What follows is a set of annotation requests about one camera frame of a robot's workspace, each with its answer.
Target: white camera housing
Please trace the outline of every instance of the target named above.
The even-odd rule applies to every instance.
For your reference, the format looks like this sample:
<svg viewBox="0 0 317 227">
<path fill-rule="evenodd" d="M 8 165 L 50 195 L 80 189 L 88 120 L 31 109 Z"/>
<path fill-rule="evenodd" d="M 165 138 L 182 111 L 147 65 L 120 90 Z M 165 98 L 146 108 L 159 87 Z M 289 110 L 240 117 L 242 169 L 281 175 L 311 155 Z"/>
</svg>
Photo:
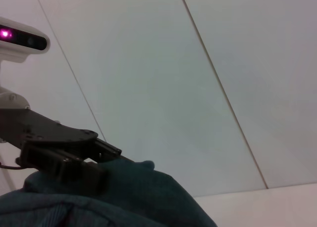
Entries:
<svg viewBox="0 0 317 227">
<path fill-rule="evenodd" d="M 41 49 L 29 45 L 27 39 L 31 41 L 40 38 L 46 41 L 46 46 L 42 44 Z M 0 61 L 9 60 L 14 62 L 23 62 L 30 54 L 44 54 L 50 48 L 50 39 L 41 31 L 9 19 L 0 17 Z"/>
</svg>

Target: white wall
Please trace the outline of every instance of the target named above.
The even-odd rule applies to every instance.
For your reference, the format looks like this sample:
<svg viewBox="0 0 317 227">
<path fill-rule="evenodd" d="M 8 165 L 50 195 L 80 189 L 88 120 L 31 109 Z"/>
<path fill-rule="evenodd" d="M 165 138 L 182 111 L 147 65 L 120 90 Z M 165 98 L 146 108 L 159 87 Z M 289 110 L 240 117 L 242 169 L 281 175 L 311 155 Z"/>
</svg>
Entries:
<svg viewBox="0 0 317 227">
<path fill-rule="evenodd" d="M 100 133 L 39 2 L 0 0 L 0 16 L 41 30 L 52 44 L 46 54 L 31 55 L 24 63 L 3 61 L 0 64 L 1 86 L 24 96 L 31 109 L 42 115 L 60 120 L 64 125 Z M 19 153 L 9 144 L 0 144 L 0 155 L 6 165 L 15 165 Z M 33 170 L 9 172 L 15 187 L 21 188 Z"/>
<path fill-rule="evenodd" d="M 182 0 L 40 0 L 106 139 L 193 195 L 264 188 Z"/>
<path fill-rule="evenodd" d="M 269 187 L 316 182 L 316 0 L 186 3 Z"/>
</svg>

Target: dark green cloth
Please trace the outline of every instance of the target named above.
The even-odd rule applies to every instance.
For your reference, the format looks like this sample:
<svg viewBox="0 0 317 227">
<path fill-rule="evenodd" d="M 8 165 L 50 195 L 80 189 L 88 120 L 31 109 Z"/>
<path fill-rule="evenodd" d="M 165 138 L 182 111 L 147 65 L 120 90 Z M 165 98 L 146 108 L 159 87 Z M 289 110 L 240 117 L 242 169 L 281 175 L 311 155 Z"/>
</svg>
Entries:
<svg viewBox="0 0 317 227">
<path fill-rule="evenodd" d="M 115 160 L 106 192 L 87 195 L 36 172 L 0 198 L 0 227 L 215 227 L 195 200 L 152 162 Z"/>
</svg>

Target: white floor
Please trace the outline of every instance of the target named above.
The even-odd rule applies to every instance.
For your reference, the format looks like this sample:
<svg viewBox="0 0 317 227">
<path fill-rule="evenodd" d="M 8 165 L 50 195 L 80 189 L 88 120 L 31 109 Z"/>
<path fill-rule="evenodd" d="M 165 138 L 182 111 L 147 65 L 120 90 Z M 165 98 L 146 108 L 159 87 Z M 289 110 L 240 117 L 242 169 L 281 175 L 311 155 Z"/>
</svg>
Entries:
<svg viewBox="0 0 317 227">
<path fill-rule="evenodd" d="M 317 184 L 195 199 L 218 227 L 317 226 Z"/>
</svg>

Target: white surface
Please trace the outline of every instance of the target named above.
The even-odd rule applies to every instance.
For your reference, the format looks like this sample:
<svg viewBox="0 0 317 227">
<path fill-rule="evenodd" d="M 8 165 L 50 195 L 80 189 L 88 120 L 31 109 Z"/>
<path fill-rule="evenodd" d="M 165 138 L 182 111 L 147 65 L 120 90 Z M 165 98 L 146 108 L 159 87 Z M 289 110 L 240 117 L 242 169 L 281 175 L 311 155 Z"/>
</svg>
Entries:
<svg viewBox="0 0 317 227">
<path fill-rule="evenodd" d="M 40 0 L 109 143 L 192 195 L 264 188 L 182 0 Z"/>
<path fill-rule="evenodd" d="M 30 55 L 24 63 L 3 61 L 0 84 L 24 96 L 31 109 L 62 124 L 100 133 L 79 86 L 58 46 L 37 0 L 0 0 L 0 16 L 33 26 L 47 34 L 51 48 L 44 55 Z M 14 165 L 19 150 L 0 144 L 6 165 Z M 10 171 L 16 188 L 21 188 L 32 170 Z"/>
<path fill-rule="evenodd" d="M 195 198 L 218 227 L 316 227 L 317 184 Z"/>
<path fill-rule="evenodd" d="M 316 0 L 185 1 L 268 186 L 316 182 Z"/>
</svg>

